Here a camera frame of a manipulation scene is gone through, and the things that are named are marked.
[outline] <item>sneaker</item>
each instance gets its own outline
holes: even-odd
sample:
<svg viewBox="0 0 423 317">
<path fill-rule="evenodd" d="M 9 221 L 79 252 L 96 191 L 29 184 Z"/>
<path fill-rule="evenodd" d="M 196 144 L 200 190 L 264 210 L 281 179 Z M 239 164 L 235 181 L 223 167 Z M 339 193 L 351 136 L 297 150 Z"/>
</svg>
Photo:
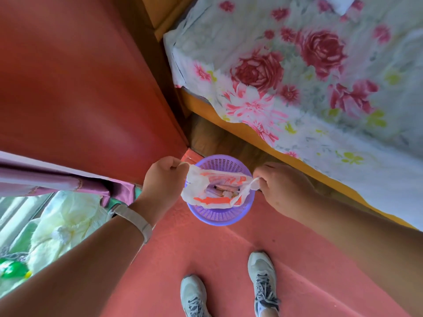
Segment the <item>sneaker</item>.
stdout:
<svg viewBox="0 0 423 317">
<path fill-rule="evenodd" d="M 248 274 L 254 284 L 254 311 L 256 317 L 266 308 L 279 313 L 280 300 L 276 297 L 276 272 L 272 261 L 264 252 L 253 252 L 248 259 Z"/>
<path fill-rule="evenodd" d="M 207 293 L 196 275 L 182 279 L 181 303 L 187 317 L 211 317 L 206 307 Z"/>
</svg>

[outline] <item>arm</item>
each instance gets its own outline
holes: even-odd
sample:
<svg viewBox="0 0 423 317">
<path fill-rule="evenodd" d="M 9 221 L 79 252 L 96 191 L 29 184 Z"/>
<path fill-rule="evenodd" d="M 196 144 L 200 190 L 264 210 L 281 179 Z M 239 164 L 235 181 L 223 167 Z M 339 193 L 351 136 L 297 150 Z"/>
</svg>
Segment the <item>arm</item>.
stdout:
<svg viewBox="0 0 423 317">
<path fill-rule="evenodd" d="M 157 161 L 130 208 L 155 225 L 181 194 L 188 168 L 173 157 Z M 2 298 L 0 316 L 99 316 L 143 242 L 133 224 L 116 216 Z"/>
<path fill-rule="evenodd" d="M 289 166 L 267 163 L 254 176 L 278 212 L 332 242 L 412 316 L 423 316 L 423 233 L 321 196 Z"/>
</svg>

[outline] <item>trash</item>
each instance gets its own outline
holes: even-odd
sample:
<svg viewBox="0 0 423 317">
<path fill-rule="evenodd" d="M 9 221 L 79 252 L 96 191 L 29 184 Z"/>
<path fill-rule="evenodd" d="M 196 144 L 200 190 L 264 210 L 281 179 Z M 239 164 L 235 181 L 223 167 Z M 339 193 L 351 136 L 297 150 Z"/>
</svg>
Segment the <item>trash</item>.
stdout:
<svg viewBox="0 0 423 317">
<path fill-rule="evenodd" d="M 250 190 L 260 188 L 258 178 L 240 172 L 204 170 L 190 165 L 182 199 L 190 205 L 207 209 L 241 206 Z"/>
</svg>

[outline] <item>purple curtain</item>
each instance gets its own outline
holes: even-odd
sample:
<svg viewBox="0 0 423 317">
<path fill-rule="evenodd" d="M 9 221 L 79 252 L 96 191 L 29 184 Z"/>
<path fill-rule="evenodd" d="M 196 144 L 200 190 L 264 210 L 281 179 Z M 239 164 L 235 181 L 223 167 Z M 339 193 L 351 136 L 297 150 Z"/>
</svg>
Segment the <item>purple curtain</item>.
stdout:
<svg viewBox="0 0 423 317">
<path fill-rule="evenodd" d="M 103 207 L 108 204 L 110 197 L 129 205 L 135 196 L 135 186 L 127 182 L 0 165 L 0 197 L 38 196 L 59 190 L 103 196 Z"/>
</svg>

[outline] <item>left hand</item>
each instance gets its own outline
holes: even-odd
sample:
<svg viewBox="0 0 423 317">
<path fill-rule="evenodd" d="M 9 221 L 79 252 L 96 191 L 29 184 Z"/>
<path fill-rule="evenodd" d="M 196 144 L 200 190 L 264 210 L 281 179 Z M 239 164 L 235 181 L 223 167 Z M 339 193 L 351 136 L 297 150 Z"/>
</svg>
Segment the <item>left hand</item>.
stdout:
<svg viewBox="0 0 423 317">
<path fill-rule="evenodd" d="M 147 171 L 143 191 L 130 208 L 156 224 L 181 195 L 188 170 L 189 164 L 177 158 L 161 158 Z"/>
</svg>

